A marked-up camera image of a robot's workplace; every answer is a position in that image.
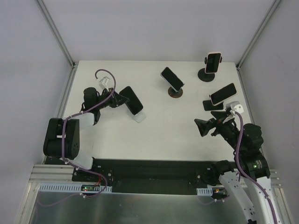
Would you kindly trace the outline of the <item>black phone white case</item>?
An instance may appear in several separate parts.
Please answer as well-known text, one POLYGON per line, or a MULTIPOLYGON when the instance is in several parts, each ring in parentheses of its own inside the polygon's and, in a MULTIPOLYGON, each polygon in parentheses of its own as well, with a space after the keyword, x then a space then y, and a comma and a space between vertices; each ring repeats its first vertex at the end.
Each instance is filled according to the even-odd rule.
POLYGON ((161 77, 169 83, 169 85, 175 92, 178 92, 184 86, 184 83, 169 67, 166 67, 161 72, 161 77))

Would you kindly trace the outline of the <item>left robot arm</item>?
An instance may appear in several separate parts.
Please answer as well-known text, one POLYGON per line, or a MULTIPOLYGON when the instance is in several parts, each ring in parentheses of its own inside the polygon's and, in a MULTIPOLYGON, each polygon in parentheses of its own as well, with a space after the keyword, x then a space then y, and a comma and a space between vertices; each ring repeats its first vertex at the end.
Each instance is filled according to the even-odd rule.
POLYGON ((83 94, 84 102, 79 113, 64 119, 49 120, 43 153, 45 156, 61 159, 75 168, 83 168, 83 177, 93 182, 98 178, 99 171, 93 166, 93 157, 80 153, 80 131, 98 123, 101 109, 117 108, 129 99, 113 88, 99 93, 94 87, 88 87, 83 94))

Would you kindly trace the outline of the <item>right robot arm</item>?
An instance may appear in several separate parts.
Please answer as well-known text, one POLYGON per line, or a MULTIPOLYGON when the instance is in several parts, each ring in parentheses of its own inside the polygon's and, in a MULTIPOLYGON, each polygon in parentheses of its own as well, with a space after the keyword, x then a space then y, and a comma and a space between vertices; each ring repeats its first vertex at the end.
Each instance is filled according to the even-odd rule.
POLYGON ((211 114, 213 118, 207 121, 194 120, 199 133, 204 137, 213 130, 212 136, 220 135, 233 148, 235 165, 250 195, 237 186, 234 169, 227 160, 214 162, 201 175, 201 180, 211 186, 222 184, 229 196, 239 204, 246 223, 281 223, 271 190, 271 172, 260 151, 263 144, 261 127, 245 124, 237 110, 212 111, 211 114))

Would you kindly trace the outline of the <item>white phone stand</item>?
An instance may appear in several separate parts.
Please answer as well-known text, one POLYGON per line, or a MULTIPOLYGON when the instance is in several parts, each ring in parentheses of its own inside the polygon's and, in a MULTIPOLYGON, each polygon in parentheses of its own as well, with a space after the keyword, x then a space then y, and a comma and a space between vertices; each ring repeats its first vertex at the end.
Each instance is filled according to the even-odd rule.
POLYGON ((143 111, 143 106, 129 105, 127 106, 127 108, 129 117, 135 120, 137 123, 141 123, 146 119, 146 114, 143 111))

